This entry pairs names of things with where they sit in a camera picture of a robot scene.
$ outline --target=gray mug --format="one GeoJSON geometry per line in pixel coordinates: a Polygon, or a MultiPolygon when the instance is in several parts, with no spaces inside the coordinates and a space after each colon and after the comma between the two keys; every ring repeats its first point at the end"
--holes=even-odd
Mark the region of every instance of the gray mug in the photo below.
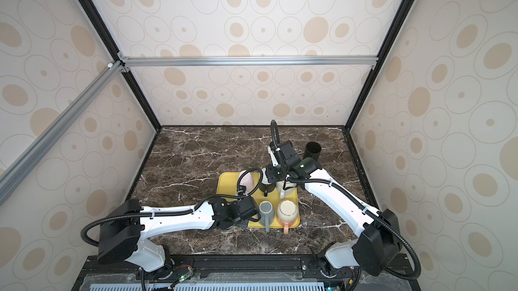
{"type": "Polygon", "coordinates": [[[261,213],[259,223],[266,227],[266,232],[269,232],[270,225],[275,218],[274,206],[269,201],[263,201],[259,204],[259,212],[261,213]]]}

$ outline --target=cream mug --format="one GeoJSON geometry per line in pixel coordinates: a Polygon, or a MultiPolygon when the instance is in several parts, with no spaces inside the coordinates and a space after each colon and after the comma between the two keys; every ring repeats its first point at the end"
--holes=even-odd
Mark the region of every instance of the cream mug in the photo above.
{"type": "Polygon", "coordinates": [[[298,217],[298,207],[290,200],[283,200],[277,206],[277,219],[284,226],[284,233],[288,233],[288,227],[295,222],[298,217]]]}
{"type": "Polygon", "coordinates": [[[281,197],[281,200],[284,200],[285,196],[290,195],[293,193],[293,191],[296,189],[297,184],[286,182],[286,187],[289,187],[288,190],[282,190],[282,187],[284,186],[284,181],[278,181],[275,184],[275,188],[277,189],[277,192],[279,192],[279,195],[281,197]]]}

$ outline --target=brown marble surface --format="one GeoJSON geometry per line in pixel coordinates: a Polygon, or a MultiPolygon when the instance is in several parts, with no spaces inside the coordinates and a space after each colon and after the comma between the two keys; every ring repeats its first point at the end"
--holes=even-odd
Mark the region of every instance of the brown marble surface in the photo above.
{"type": "MultiPolygon", "coordinates": [[[[357,197],[365,200],[340,128],[279,127],[281,140],[291,140],[302,155],[309,141],[322,146],[319,163],[357,197]]],[[[151,207],[196,204],[216,193],[223,172],[264,167],[269,127],[166,127],[140,177],[133,198],[151,207]]],[[[281,229],[232,228],[185,230],[156,236],[172,254],[309,254],[328,243],[355,239],[349,226],[319,199],[298,188],[301,223],[284,235],[281,229]]]]}

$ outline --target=yellow tray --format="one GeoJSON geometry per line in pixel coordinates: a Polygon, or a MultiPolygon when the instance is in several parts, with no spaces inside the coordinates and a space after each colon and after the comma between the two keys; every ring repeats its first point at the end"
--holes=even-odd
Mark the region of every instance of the yellow tray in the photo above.
{"type": "MultiPolygon", "coordinates": [[[[259,181],[259,173],[252,173],[252,177],[254,178],[255,184],[259,181]]],[[[217,194],[227,194],[227,195],[236,195],[236,184],[237,179],[239,178],[239,172],[225,172],[220,175],[220,179],[217,183],[217,194]]],[[[264,197],[264,192],[261,190],[257,190],[252,197],[257,202],[257,205],[259,205],[263,201],[269,201],[271,205],[274,206],[275,209],[275,218],[274,221],[270,224],[270,228],[284,228],[278,221],[277,221],[277,206],[279,203],[281,203],[281,199],[279,196],[279,192],[277,189],[273,190],[272,192],[268,193],[268,197],[264,197]]],[[[297,189],[290,193],[288,196],[284,197],[285,200],[293,201],[295,204],[297,204],[298,208],[298,198],[297,198],[297,189]]],[[[293,224],[290,226],[290,228],[295,228],[301,223],[301,217],[297,216],[293,224]]],[[[261,225],[260,223],[255,222],[248,222],[249,228],[265,228],[264,225],[261,225]]]]}

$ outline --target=wall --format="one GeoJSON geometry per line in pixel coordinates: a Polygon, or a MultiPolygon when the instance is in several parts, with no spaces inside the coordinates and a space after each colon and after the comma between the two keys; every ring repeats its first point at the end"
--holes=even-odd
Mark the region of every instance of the wall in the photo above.
{"type": "Polygon", "coordinates": [[[97,254],[81,229],[122,203],[154,134],[116,75],[0,206],[2,291],[71,289],[97,254]]]}
{"type": "Polygon", "coordinates": [[[515,290],[518,1],[418,0],[353,126],[424,291],[515,290]]]}
{"type": "Polygon", "coordinates": [[[96,0],[127,56],[376,55],[401,0],[96,0]]]}
{"type": "Polygon", "coordinates": [[[369,65],[133,67],[162,125],[343,125],[369,65]]]}
{"type": "Polygon", "coordinates": [[[111,58],[74,0],[0,0],[0,174],[111,58]]]}

